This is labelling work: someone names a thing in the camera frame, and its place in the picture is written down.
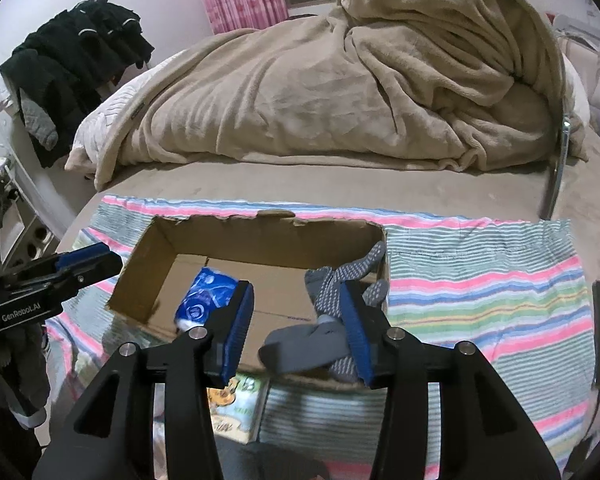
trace cartoon animal illustration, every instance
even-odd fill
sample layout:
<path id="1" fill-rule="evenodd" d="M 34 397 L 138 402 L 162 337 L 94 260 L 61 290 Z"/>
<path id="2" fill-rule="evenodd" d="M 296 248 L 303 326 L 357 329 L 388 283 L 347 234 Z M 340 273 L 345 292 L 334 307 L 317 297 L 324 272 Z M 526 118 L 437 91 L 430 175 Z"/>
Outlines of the cartoon animal illustration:
<path id="1" fill-rule="evenodd" d="M 235 390 L 239 383 L 240 380 L 234 377 L 229 380 L 227 387 L 222 390 L 215 390 L 212 388 L 206 390 L 206 398 L 209 401 L 209 411 L 212 415 L 216 412 L 216 408 L 229 406 L 235 402 Z"/>

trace book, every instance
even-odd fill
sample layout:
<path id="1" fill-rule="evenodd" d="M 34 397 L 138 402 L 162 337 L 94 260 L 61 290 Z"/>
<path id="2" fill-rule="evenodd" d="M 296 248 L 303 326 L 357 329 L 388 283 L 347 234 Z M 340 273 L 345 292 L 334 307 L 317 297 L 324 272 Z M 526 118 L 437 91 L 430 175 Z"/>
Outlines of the book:
<path id="1" fill-rule="evenodd" d="M 223 390 L 207 389 L 214 433 L 246 444 L 256 440 L 269 381 L 238 373 Z"/>

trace beige blanket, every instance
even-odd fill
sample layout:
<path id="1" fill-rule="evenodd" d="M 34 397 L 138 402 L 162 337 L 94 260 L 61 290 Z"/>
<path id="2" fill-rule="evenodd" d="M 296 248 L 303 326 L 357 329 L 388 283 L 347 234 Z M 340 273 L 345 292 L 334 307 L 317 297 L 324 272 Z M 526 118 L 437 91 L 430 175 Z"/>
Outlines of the beige blanket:
<path id="1" fill-rule="evenodd" d="M 337 0 L 329 16 L 221 34 L 168 63 L 112 125 L 95 185 L 117 164 L 205 152 L 493 170 L 547 158 L 563 93 L 560 51 L 525 0 Z"/>

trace pile of clothes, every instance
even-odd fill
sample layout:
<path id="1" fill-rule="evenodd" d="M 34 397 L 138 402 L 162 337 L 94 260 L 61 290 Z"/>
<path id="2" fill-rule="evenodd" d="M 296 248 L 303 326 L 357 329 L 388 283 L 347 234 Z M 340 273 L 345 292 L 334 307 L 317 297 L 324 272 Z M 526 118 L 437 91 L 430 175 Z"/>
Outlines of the pile of clothes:
<path id="1" fill-rule="evenodd" d="M 109 0 L 64 10 L 14 49 L 0 65 L 41 165 L 69 153 L 75 131 L 101 102 L 97 88 L 116 84 L 125 69 L 151 59 L 140 16 Z"/>

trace silver screw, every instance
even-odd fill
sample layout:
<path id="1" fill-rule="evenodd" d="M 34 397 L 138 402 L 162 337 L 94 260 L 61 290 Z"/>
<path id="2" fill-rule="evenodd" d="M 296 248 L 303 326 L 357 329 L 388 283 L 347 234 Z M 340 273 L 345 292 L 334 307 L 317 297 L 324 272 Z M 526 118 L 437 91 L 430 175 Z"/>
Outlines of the silver screw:
<path id="1" fill-rule="evenodd" d="M 195 326 L 189 330 L 189 337 L 192 339 L 204 339 L 206 334 L 206 328 L 203 326 Z"/>
<path id="2" fill-rule="evenodd" d="M 407 333 L 397 326 L 392 326 L 390 329 L 386 331 L 386 336 L 389 339 L 393 339 L 394 341 L 400 341 L 400 339 L 404 339 Z"/>
<path id="3" fill-rule="evenodd" d="M 475 345 L 471 341 L 461 341 L 458 343 L 458 350 L 464 355 L 475 354 Z"/>
<path id="4" fill-rule="evenodd" d="M 121 347 L 120 347 L 120 355 L 123 355 L 124 357 L 129 357 L 130 355 L 133 355 L 136 353 L 136 345 L 134 345 L 133 343 L 124 343 Z"/>

